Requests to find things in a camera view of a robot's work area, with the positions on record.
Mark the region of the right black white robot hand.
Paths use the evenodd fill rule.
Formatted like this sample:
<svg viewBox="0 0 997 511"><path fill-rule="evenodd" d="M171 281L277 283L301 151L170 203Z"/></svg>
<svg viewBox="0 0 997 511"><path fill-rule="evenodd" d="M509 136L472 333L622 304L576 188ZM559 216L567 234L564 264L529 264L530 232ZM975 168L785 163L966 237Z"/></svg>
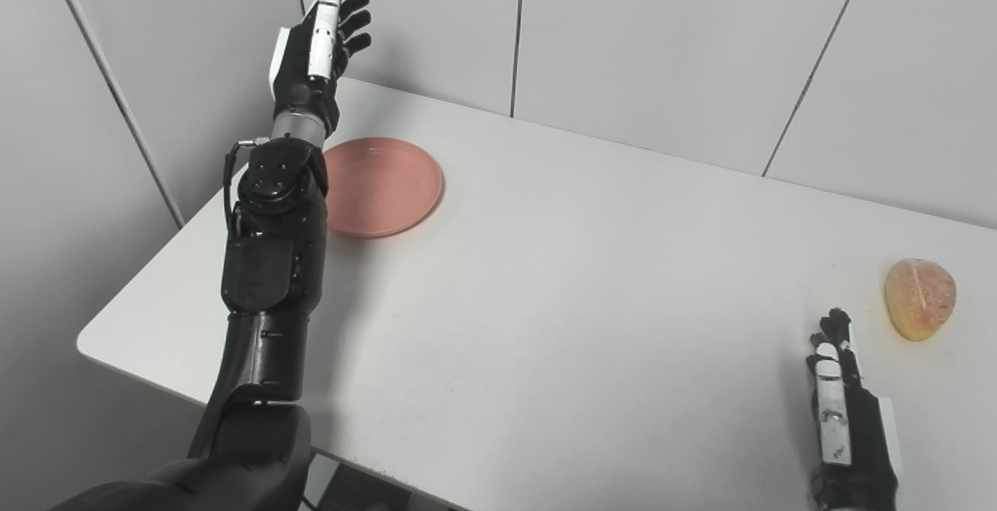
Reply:
<svg viewBox="0 0 997 511"><path fill-rule="evenodd" d="M851 317L832 308L809 337L811 407L819 460L811 476L818 510L895 510L900 452L893 405L863 384Z"/></svg>

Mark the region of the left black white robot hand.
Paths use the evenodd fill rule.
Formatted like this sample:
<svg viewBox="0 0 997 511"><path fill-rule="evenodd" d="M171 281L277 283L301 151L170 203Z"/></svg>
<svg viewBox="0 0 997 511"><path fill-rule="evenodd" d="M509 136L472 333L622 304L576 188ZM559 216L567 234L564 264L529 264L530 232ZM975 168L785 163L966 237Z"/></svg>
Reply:
<svg viewBox="0 0 997 511"><path fill-rule="evenodd" d="M372 42L369 3L314 0L299 24L280 29L270 64L272 138L323 146L336 130L339 78Z"/></svg>

